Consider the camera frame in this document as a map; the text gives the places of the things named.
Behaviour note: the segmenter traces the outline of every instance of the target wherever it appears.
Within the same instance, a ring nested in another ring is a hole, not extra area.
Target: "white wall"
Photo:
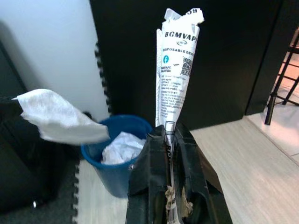
[[[2,0],[0,39],[28,90],[51,89],[97,120],[108,117],[88,0]]]

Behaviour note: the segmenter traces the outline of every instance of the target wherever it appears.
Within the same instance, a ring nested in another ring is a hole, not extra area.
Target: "white tissue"
[[[51,90],[38,89],[16,97],[21,116],[38,127],[42,139],[80,145],[106,141],[106,126],[97,124]]]
[[[110,145],[103,150],[101,163],[112,165],[127,162],[139,155],[145,139],[139,139],[133,134],[121,132]]]

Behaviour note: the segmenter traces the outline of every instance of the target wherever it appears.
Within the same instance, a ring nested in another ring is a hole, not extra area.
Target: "wooden floor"
[[[293,54],[290,64],[285,71],[285,76],[294,79],[299,77],[299,54]],[[279,87],[278,95],[286,97],[293,85],[294,81],[284,78]],[[295,88],[290,100],[299,103],[299,85]],[[267,115],[267,107],[262,113],[256,113],[247,118],[271,138],[280,149],[299,162],[299,107],[291,103],[282,105],[280,104],[282,101],[283,100],[276,98],[271,125],[264,124]]]
[[[218,173],[234,224],[299,224],[299,166],[247,118],[192,131]],[[125,223],[126,199],[111,196],[80,164],[78,224]]]

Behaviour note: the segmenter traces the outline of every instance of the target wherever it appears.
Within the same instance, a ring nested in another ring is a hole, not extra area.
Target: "white paper packaging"
[[[162,30],[157,30],[156,126],[165,127],[171,161],[174,129],[185,100],[199,35],[197,24],[204,17],[199,8],[183,16],[168,8],[164,18]],[[170,171],[173,187],[172,162]],[[174,195],[172,199],[168,224],[178,223]]]

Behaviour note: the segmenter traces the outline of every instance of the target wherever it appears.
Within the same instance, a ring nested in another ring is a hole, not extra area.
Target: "blue trash bin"
[[[95,167],[97,174],[105,188],[115,197],[127,197],[130,167],[136,158],[116,165],[101,164],[102,152],[121,132],[131,133],[140,139],[145,139],[151,132],[151,125],[144,119],[134,115],[116,115],[103,120],[100,124],[106,125],[110,140],[81,146],[84,158]]]

